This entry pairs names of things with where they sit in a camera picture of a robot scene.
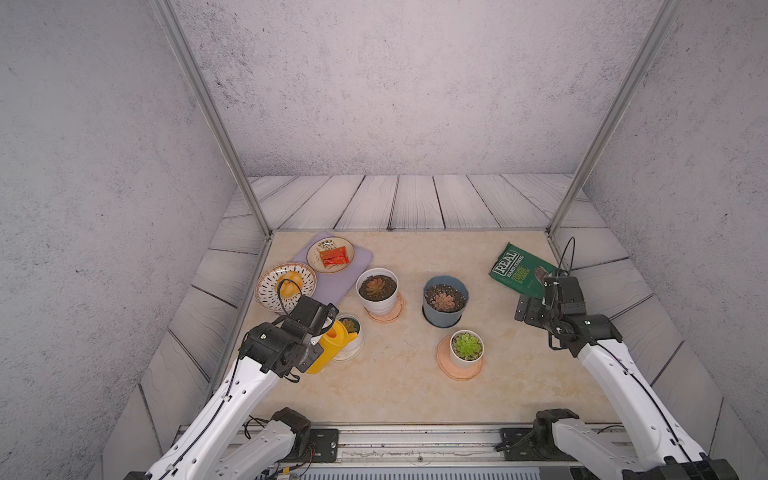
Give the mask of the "yellow watering can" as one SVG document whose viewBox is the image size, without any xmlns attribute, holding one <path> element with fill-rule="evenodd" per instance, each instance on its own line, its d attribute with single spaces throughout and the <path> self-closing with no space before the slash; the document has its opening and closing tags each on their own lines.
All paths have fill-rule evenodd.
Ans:
<svg viewBox="0 0 768 480">
<path fill-rule="evenodd" d="M 323 349 L 323 352 L 312 363 L 307 372 L 309 374 L 319 373 L 349 343 L 357 338 L 357 332 L 349 332 L 340 321 L 335 320 L 331 328 L 319 339 L 318 346 Z"/>
</svg>

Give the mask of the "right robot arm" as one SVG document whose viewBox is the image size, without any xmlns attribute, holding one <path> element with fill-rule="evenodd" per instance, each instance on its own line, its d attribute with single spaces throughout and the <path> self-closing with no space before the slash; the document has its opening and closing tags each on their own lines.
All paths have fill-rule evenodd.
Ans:
<svg viewBox="0 0 768 480">
<path fill-rule="evenodd" d="M 735 479 L 677 422 L 636 368 L 623 337 L 603 314 L 587 310 L 576 277 L 555 268 L 519 269 L 495 280 L 520 295 L 515 318 L 548 334 L 594 377 L 632 442 L 625 454 L 570 409 L 537 412 L 518 446 L 545 461 L 575 460 L 599 479 Z"/>
</svg>

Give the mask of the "small white pot yellow-green succulent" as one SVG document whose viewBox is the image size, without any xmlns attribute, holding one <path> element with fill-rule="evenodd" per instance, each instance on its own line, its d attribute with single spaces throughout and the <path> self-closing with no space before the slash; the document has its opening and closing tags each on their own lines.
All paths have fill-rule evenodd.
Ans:
<svg viewBox="0 0 768 480">
<path fill-rule="evenodd" d="M 353 315 L 340 315 L 337 320 L 349 334 L 356 334 L 356 338 L 351 340 L 342 350 L 361 349 L 364 345 L 365 337 L 360 321 Z"/>
</svg>

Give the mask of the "blue-grey pot pink succulent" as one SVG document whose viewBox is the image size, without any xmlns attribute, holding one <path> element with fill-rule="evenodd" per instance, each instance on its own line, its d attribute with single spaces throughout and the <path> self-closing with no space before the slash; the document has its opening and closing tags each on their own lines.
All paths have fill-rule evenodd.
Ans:
<svg viewBox="0 0 768 480">
<path fill-rule="evenodd" d="M 462 281 L 448 275 L 435 276 L 425 284 L 422 313 L 432 326 L 451 328 L 459 323 L 468 301 L 469 291 Z"/>
</svg>

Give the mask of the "small white pot green succulent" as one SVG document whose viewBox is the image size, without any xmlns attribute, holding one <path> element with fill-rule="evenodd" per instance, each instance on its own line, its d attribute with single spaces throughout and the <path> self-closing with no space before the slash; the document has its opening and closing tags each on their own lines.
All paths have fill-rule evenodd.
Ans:
<svg viewBox="0 0 768 480">
<path fill-rule="evenodd" d="M 483 358 L 485 346 L 481 337 L 471 330 L 459 330 L 449 340 L 450 358 L 460 369 L 477 365 Z"/>
</svg>

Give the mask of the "white pot dark succulent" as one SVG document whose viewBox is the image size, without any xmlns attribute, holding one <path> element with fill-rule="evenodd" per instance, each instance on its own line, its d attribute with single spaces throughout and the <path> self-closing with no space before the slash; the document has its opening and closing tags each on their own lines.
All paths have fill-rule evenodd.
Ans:
<svg viewBox="0 0 768 480">
<path fill-rule="evenodd" d="M 364 271 L 357 279 L 355 289 L 363 308 L 372 316 L 390 314 L 397 302 L 399 281 L 397 276 L 385 268 Z"/>
</svg>

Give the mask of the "yellow dumplings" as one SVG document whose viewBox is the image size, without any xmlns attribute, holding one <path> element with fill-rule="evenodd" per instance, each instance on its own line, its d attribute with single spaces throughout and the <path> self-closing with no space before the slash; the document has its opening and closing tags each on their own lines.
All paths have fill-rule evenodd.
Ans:
<svg viewBox="0 0 768 480">
<path fill-rule="evenodd" d="M 278 278 L 275 286 L 278 298 L 283 300 L 300 295 L 302 293 L 303 284 L 303 278 L 299 272 L 286 271 Z"/>
</svg>

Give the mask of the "white saucer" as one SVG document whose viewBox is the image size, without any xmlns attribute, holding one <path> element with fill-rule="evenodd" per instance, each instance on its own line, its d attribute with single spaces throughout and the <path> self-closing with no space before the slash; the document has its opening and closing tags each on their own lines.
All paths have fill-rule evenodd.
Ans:
<svg viewBox="0 0 768 480">
<path fill-rule="evenodd" d="M 349 351 L 342 350 L 334 357 L 334 360 L 338 362 L 348 361 L 348 360 L 354 359 L 359 353 L 360 353 L 360 349 L 349 350 Z"/>
</svg>

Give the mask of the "lavender placemat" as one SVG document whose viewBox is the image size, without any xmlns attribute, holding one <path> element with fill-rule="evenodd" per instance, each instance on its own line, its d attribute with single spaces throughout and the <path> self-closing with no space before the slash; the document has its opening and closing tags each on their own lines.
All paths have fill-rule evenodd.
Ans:
<svg viewBox="0 0 768 480">
<path fill-rule="evenodd" d="M 355 289 L 358 277 L 371 266 L 373 253 L 369 249 L 352 243 L 347 252 L 350 263 L 338 272 L 325 272 L 320 267 L 312 266 L 317 283 L 312 294 L 315 300 L 339 305 L 341 300 Z"/>
</svg>

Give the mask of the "beige plate with leaf pattern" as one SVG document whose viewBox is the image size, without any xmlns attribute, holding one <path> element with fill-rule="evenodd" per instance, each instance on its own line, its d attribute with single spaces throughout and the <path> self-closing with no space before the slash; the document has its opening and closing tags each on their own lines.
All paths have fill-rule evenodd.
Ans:
<svg viewBox="0 0 768 480">
<path fill-rule="evenodd" d="M 308 265 L 318 273 L 332 274 L 345 270 L 355 257 L 353 244 L 342 237 L 331 236 L 312 244 L 306 254 Z"/>
</svg>

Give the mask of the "cork coaster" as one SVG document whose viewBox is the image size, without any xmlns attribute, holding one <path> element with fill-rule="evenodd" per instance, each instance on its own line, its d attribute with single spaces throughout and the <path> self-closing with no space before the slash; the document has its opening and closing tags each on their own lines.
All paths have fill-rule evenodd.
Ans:
<svg viewBox="0 0 768 480">
<path fill-rule="evenodd" d="M 366 315 L 376 323 L 387 324 L 396 321 L 402 314 L 405 301 L 401 293 L 397 294 L 395 304 L 390 312 L 383 315 L 375 315 L 366 310 Z"/>
</svg>

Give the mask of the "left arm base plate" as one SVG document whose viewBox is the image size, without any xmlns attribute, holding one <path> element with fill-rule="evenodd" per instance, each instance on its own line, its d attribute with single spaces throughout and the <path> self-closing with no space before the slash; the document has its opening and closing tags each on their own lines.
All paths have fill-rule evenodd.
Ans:
<svg viewBox="0 0 768 480">
<path fill-rule="evenodd" d="M 334 463 L 338 456 L 340 431 L 336 428 L 311 428 L 296 436 L 293 462 L 298 464 Z"/>
</svg>

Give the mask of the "aluminium rail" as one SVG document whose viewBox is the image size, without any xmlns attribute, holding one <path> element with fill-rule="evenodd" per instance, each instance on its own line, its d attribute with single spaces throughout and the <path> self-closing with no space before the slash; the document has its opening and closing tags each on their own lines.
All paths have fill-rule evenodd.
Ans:
<svg viewBox="0 0 768 480">
<path fill-rule="evenodd" d="M 334 463 L 282 461 L 255 479 L 591 479 L 578 461 L 506 461 L 502 428 L 522 424 L 320 425 L 340 431 Z M 251 438 L 238 433 L 227 451 Z"/>
</svg>

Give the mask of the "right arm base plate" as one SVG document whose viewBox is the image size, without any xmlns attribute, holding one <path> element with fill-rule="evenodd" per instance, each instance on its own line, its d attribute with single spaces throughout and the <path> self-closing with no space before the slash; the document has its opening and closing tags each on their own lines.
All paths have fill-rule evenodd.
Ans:
<svg viewBox="0 0 768 480">
<path fill-rule="evenodd" d="M 495 446 L 495 450 L 501 452 L 506 461 L 574 461 L 573 457 L 555 446 L 552 435 L 546 428 L 502 428 L 500 435 L 501 442 Z"/>
</svg>

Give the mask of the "left frame post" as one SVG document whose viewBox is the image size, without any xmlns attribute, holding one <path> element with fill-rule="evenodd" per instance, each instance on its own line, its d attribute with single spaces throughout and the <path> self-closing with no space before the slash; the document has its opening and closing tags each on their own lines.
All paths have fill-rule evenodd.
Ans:
<svg viewBox="0 0 768 480">
<path fill-rule="evenodd" d="M 223 159 L 235 180 L 238 190 L 243 195 L 246 206 L 253 215 L 260 233 L 267 238 L 271 238 L 273 236 L 272 229 L 260 208 L 256 195 L 245 174 L 234 143 L 206 85 L 189 42 L 176 16 L 172 2 L 168 0 L 154 0 L 151 1 L 151 4 L 156 11 L 159 23 L 165 32 L 182 73 L 190 85 L 206 123 L 216 140 Z"/>
</svg>

